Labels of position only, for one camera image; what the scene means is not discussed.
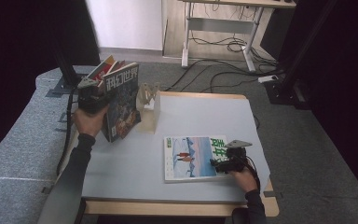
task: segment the wooden table edge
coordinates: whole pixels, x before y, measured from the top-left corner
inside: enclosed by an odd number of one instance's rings
[[[273,191],[268,180],[265,191]],[[279,215],[276,197],[262,197],[267,217]],[[132,216],[180,216],[180,217],[231,217],[236,207],[246,207],[240,203],[152,203],[123,202],[117,200],[86,199],[85,214],[89,215],[132,215]]]

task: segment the gray carpet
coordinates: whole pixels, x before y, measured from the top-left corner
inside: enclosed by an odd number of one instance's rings
[[[206,66],[196,65],[171,91],[180,91]],[[76,67],[80,73],[91,70]],[[184,91],[208,88],[212,76],[223,71],[229,70],[209,67]],[[184,72],[180,64],[141,63],[140,82],[159,81],[164,90]],[[46,200],[40,190],[55,179],[64,139],[60,129],[65,127],[58,120],[67,96],[45,95],[60,77],[59,69],[38,77],[32,100],[0,144],[0,223],[35,223]],[[235,85],[254,79],[222,75],[213,84]],[[358,181],[310,111],[271,105],[258,82],[213,92],[244,94],[260,120],[257,131],[280,208],[280,214],[268,218],[268,223],[358,223]],[[84,216],[82,222],[96,223],[96,218]]]

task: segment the desk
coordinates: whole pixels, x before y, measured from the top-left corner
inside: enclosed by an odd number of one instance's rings
[[[264,7],[274,8],[293,8],[296,7],[295,2],[285,3],[282,1],[274,0],[181,0],[186,3],[186,23],[185,23],[185,42],[182,51],[182,67],[188,67],[188,32],[190,30],[195,31],[209,31],[220,33],[234,33],[234,34],[248,34],[250,38],[247,42],[247,47],[242,47],[243,55],[250,72],[255,72],[255,66],[250,55],[250,49],[255,39],[255,32],[257,31],[258,24],[260,23],[261,16],[263,14]],[[191,17],[191,5],[195,3],[204,4],[221,4],[221,5],[233,5],[233,6],[248,6],[257,7],[254,21],[228,21],[228,20],[216,20],[205,18]]]
[[[243,95],[162,92],[155,134],[133,129],[114,143],[97,135],[83,188],[86,214],[231,216],[233,208],[244,206],[243,192],[234,179],[163,181],[163,136],[212,134],[253,143],[247,154],[255,162],[262,189],[273,191],[252,111]],[[263,196],[263,203],[267,216],[279,214],[275,197]]]

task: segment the white wall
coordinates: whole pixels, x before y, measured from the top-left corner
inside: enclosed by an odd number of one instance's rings
[[[100,48],[162,50],[164,0],[86,0]]]

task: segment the magazine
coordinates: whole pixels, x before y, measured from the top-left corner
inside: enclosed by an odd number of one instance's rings
[[[103,127],[103,134],[109,142],[126,137],[132,127],[141,121],[136,109],[139,64],[118,64],[116,70],[111,69],[103,75],[104,92],[111,95]]]
[[[224,135],[164,138],[165,182],[207,181],[227,177],[217,173],[211,159],[225,161]]]

